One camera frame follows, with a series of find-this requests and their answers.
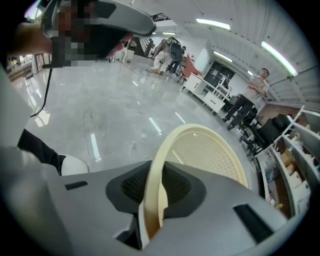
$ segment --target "red chair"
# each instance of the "red chair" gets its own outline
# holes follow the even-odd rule
[[[202,72],[196,69],[194,62],[191,60],[189,54],[186,56],[186,67],[184,71],[182,71],[182,75],[177,83],[184,77],[182,84],[190,77],[191,73],[194,73],[197,76],[202,77]]]

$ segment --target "white sneaker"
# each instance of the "white sneaker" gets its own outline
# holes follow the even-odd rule
[[[87,164],[71,155],[64,154],[65,159],[61,166],[61,175],[87,174],[89,172]]]

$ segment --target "white ceiling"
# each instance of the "white ceiling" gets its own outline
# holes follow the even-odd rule
[[[268,100],[305,104],[320,111],[317,60],[303,34],[273,0],[134,0],[133,6],[150,15],[164,13],[177,23],[178,33],[208,39],[212,50],[233,61],[220,62],[231,65],[242,76],[248,77],[248,70],[258,73],[267,68]],[[227,23],[231,29],[199,24],[197,18]],[[261,48],[262,41],[280,52],[299,74],[288,79],[288,71]]]

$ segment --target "white desk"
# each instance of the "white desk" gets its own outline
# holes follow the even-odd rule
[[[213,92],[209,91],[206,95],[204,95],[202,92],[206,86],[211,87]],[[229,90],[224,88],[221,84],[218,84],[217,87],[214,87],[194,73],[191,73],[190,77],[186,83],[181,86],[180,90],[182,90],[183,87],[187,88],[191,93],[207,104],[212,109],[214,115],[216,115],[225,105],[225,101],[229,101]]]

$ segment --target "glossy marble floor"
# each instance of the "glossy marble floor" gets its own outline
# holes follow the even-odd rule
[[[219,116],[186,91],[180,92],[176,76],[159,76],[147,68],[133,58],[126,65],[98,61],[89,67],[54,69],[45,108],[29,120],[27,130],[59,154],[80,158],[90,172],[98,172],[152,160],[174,128],[201,124],[230,144],[249,188],[257,192],[257,175],[235,131],[228,131]],[[14,83],[34,111],[43,104],[48,73],[43,70]]]

